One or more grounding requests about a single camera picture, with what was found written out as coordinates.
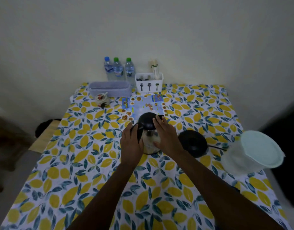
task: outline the white utensil caddy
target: white utensil caddy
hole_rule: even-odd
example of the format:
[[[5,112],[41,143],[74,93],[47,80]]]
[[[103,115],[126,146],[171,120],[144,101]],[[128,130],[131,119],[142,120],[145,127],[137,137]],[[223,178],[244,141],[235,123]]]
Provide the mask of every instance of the white utensil caddy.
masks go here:
[[[154,79],[154,73],[136,73],[135,74],[135,82],[136,82],[136,90],[140,93],[154,93],[161,92],[164,76],[163,73],[159,73],[161,80]],[[151,77],[151,81],[137,81],[138,78],[148,79],[148,76]]]

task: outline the plastic bottle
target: plastic bottle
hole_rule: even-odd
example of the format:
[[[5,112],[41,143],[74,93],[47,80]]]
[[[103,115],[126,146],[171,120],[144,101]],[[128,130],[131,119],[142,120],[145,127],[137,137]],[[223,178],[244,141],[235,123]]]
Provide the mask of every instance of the plastic bottle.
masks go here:
[[[127,75],[127,81],[129,81],[130,84],[135,87],[135,85],[136,85],[136,83],[135,83],[135,68],[134,68],[134,64],[131,61],[130,57],[128,57],[126,60],[125,71],[126,71],[126,75]]]
[[[119,62],[118,57],[114,58],[114,64],[113,64],[113,69],[115,73],[115,80],[117,81],[124,81],[125,76],[124,76],[124,68],[122,64]]]
[[[110,58],[108,56],[104,58],[104,69],[106,70],[108,81],[114,81],[115,80],[114,69],[113,69],[112,63],[110,62]]]

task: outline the yellow lemon pattern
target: yellow lemon pattern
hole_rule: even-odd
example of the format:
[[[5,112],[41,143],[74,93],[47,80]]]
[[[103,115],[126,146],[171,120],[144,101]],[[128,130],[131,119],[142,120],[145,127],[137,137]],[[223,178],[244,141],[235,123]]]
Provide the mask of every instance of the yellow lemon pattern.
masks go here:
[[[178,134],[187,129],[198,131],[209,145],[223,149],[240,138],[243,128],[225,87],[164,84],[161,94],[165,117]],[[88,84],[83,83],[70,100],[2,227],[67,228],[120,164],[120,138],[129,123],[122,119],[121,98],[110,98],[102,109],[90,96]],[[197,160],[290,229],[264,171],[236,180],[221,164],[223,153],[209,148]],[[214,216],[192,181],[162,152],[142,156],[118,202],[110,229],[115,229],[116,222],[124,230],[143,230],[145,222],[149,229],[215,229]]]

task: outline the left hand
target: left hand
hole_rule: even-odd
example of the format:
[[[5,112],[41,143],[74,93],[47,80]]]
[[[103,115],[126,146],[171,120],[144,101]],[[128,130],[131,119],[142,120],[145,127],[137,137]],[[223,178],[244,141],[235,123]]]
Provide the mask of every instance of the left hand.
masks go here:
[[[120,146],[122,148],[121,164],[135,168],[143,155],[144,143],[143,138],[141,138],[140,143],[137,142],[138,124],[130,134],[131,127],[132,123],[129,123],[122,132],[122,138],[120,140]]]

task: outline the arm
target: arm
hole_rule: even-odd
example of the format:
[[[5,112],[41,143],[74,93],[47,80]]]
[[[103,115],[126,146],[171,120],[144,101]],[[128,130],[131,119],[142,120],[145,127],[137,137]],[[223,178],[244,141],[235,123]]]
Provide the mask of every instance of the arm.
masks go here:
[[[155,146],[170,156],[183,169],[199,190],[216,222],[222,229],[280,229],[270,216],[243,195],[231,188],[221,178],[206,168],[183,149],[175,128],[156,116],[153,123],[161,142]]]
[[[121,163],[98,194],[73,221],[68,230],[109,229],[118,200],[143,154],[143,141],[137,143],[136,125],[130,136],[132,123],[122,132]]]

